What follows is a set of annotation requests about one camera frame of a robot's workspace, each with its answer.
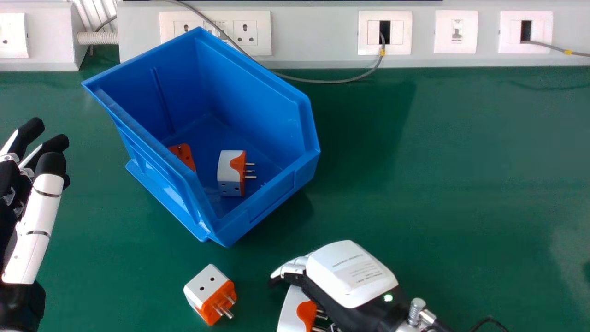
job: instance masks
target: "metal bolt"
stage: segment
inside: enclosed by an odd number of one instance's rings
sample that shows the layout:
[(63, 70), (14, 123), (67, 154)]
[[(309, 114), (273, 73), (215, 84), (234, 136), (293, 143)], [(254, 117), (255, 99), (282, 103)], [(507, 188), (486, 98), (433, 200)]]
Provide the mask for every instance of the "metal bolt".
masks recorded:
[(420, 323), (420, 311), (426, 307), (426, 302), (416, 297), (409, 305), (408, 324), (416, 327)]

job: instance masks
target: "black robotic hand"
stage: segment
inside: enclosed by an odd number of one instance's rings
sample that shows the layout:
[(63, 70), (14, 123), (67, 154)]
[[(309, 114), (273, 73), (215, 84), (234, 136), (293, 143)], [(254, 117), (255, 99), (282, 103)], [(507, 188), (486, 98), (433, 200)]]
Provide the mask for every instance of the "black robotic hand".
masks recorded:
[(45, 311), (45, 290), (35, 280), (59, 206), (69, 185), (57, 135), (24, 157), (45, 126), (33, 118), (0, 150), (0, 331), (37, 331)]

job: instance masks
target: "blue storage bin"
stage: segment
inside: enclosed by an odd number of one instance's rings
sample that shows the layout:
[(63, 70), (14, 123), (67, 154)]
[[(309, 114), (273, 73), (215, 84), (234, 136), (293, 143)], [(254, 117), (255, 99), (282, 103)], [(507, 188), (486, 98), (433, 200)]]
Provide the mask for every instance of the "blue storage bin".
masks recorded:
[[(82, 85), (113, 118), (127, 170), (200, 241), (231, 246), (315, 172), (309, 98), (203, 29)], [(181, 143), (196, 173), (167, 149)], [(218, 192), (223, 149), (246, 150), (256, 164), (244, 198)]]

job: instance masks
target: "electrical outlet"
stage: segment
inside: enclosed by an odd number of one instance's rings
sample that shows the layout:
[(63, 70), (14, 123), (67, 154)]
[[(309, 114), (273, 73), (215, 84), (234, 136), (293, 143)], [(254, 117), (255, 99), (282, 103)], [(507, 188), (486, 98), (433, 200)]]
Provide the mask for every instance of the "electrical outlet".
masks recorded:
[(28, 58), (25, 13), (0, 14), (0, 58)]
[(553, 12), (502, 11), (500, 12), (500, 42), (498, 53), (549, 54), (550, 49), (538, 45), (521, 44), (521, 40), (551, 44), (553, 39)]
[[(251, 56), (271, 56), (270, 11), (203, 11), (225, 33)], [(160, 42), (202, 27), (224, 39), (211, 24), (190, 11), (160, 12)]]
[(434, 53), (475, 54), (477, 11), (436, 11)]
[(256, 21), (234, 21), (234, 41), (242, 45), (258, 45)]
[(377, 55), (381, 38), (385, 39), (385, 55), (412, 53), (411, 11), (359, 11), (358, 54)]

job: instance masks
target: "white cable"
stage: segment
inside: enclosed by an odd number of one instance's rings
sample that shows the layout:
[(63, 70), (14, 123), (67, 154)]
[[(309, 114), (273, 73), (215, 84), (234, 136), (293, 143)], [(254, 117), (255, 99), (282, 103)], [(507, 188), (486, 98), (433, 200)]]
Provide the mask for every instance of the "white cable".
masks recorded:
[(116, 32), (78, 32), (80, 45), (119, 45)]

